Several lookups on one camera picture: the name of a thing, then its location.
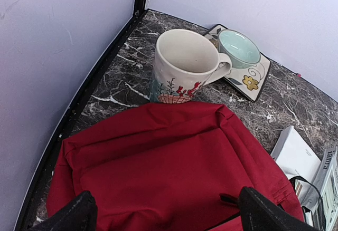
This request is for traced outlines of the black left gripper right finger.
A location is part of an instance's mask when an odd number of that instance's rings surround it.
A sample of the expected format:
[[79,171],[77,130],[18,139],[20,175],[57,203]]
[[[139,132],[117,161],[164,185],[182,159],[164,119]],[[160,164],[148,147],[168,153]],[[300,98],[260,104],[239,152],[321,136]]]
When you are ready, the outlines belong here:
[[238,207],[243,230],[315,230],[309,224],[286,213],[251,187],[241,189]]

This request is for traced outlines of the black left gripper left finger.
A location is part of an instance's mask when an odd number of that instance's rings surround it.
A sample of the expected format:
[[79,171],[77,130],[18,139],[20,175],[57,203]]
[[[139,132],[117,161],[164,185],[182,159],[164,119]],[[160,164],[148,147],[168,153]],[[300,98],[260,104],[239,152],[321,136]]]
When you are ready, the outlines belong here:
[[29,230],[35,231],[94,231],[97,226],[98,207],[89,191],[83,191],[52,217]]

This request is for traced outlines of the red student backpack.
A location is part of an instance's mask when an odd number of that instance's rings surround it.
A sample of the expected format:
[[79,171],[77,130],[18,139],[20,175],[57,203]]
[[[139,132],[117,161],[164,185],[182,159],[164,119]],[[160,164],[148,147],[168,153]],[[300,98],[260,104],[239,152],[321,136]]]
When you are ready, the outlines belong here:
[[241,230],[220,196],[244,186],[303,220],[288,178],[229,108],[148,103],[63,141],[46,208],[53,216],[87,190],[97,230]]

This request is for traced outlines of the grey ianra magazine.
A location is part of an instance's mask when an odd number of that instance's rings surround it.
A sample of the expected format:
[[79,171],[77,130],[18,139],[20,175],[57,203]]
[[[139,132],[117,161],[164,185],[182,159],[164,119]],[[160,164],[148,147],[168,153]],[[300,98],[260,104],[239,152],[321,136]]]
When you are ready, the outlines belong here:
[[337,220],[337,147],[324,151],[302,209],[306,223],[318,230],[332,230]]

